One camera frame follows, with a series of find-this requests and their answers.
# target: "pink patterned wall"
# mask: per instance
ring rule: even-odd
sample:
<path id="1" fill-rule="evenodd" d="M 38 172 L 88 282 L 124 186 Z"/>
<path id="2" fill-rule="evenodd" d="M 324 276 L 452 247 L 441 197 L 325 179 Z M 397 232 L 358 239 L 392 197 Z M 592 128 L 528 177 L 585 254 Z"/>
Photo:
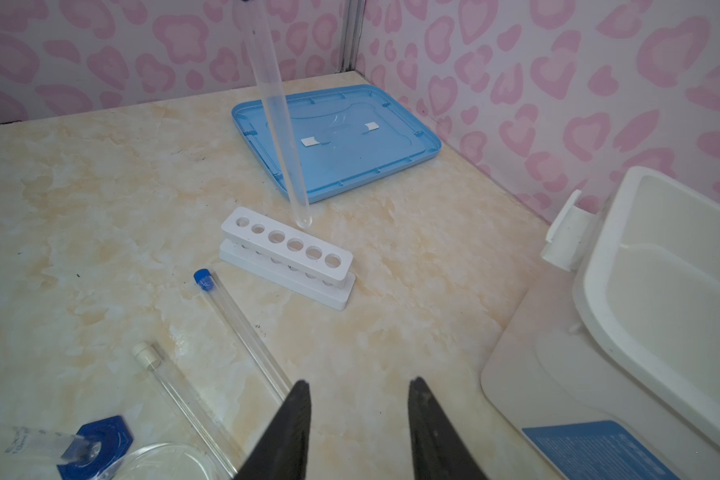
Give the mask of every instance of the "pink patterned wall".
<path id="1" fill-rule="evenodd" d="M 284 79 L 337 71 L 344 4 L 266 0 Z M 253 84 L 240 5 L 0 0 L 0 123 Z"/>
<path id="2" fill-rule="evenodd" d="M 357 69 L 547 220 L 633 165 L 720 202 L 720 0 L 366 0 Z"/>

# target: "white latch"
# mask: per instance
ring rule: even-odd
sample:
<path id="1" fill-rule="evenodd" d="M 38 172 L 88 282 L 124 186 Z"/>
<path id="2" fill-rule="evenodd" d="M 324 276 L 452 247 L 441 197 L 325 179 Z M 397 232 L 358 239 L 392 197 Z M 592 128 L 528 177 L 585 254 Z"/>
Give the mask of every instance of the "white latch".
<path id="1" fill-rule="evenodd" d="M 574 204 L 581 196 L 575 190 L 547 230 L 547 246 L 541 258 L 567 272 L 576 271 L 586 250 L 592 220 L 596 217 Z"/>

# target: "white plastic container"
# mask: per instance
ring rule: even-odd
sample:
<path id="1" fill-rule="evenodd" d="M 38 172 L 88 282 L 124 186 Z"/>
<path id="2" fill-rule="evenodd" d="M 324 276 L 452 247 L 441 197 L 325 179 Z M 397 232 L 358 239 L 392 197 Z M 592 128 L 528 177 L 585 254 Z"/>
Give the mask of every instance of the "white plastic container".
<path id="1" fill-rule="evenodd" d="M 573 203 L 486 396 L 569 480 L 720 480 L 720 205 L 647 168 Z"/>

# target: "rack hole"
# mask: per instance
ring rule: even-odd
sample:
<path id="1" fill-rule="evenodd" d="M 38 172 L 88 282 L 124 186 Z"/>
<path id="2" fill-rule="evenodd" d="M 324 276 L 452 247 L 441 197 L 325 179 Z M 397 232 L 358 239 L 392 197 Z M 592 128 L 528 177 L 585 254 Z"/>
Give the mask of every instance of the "rack hole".
<path id="1" fill-rule="evenodd" d="M 338 258 L 336 254 L 326 255 L 326 265 L 330 268 L 337 268 L 342 264 L 342 259 Z"/>
<path id="2" fill-rule="evenodd" d="M 299 238 L 291 238 L 288 240 L 288 250 L 291 252 L 298 252 L 304 248 L 304 242 L 301 241 Z"/>
<path id="3" fill-rule="evenodd" d="M 279 244 L 280 242 L 282 242 L 285 239 L 286 239 L 286 235 L 283 232 L 281 232 L 280 230 L 273 230 L 269 234 L 269 241 L 272 242 L 273 244 Z"/>
<path id="4" fill-rule="evenodd" d="M 310 260 L 317 260 L 322 256 L 322 250 L 316 246 L 307 247 L 307 258 Z"/>

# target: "beige marble surface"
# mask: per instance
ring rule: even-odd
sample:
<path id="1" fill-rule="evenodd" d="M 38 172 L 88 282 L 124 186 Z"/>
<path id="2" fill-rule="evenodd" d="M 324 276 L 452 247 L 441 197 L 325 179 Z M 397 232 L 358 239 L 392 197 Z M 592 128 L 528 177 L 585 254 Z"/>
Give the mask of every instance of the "beige marble surface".
<path id="1" fill-rule="evenodd" d="M 73 432 L 122 414 L 135 446 L 197 442 L 130 357 L 149 340 L 249 452 L 277 405 L 192 282 L 212 266 L 288 377 L 309 381 L 309 478 L 412 478 L 416 376 L 494 480 L 557 478 L 479 384 L 540 272 L 543 222 L 444 147 L 313 206 L 308 232 L 355 256 L 343 312 L 222 264 L 220 225 L 236 206 L 293 225 L 230 118 L 255 98 L 244 88 L 0 126 L 0 422 Z M 0 463 L 0 478 L 56 477 Z"/>

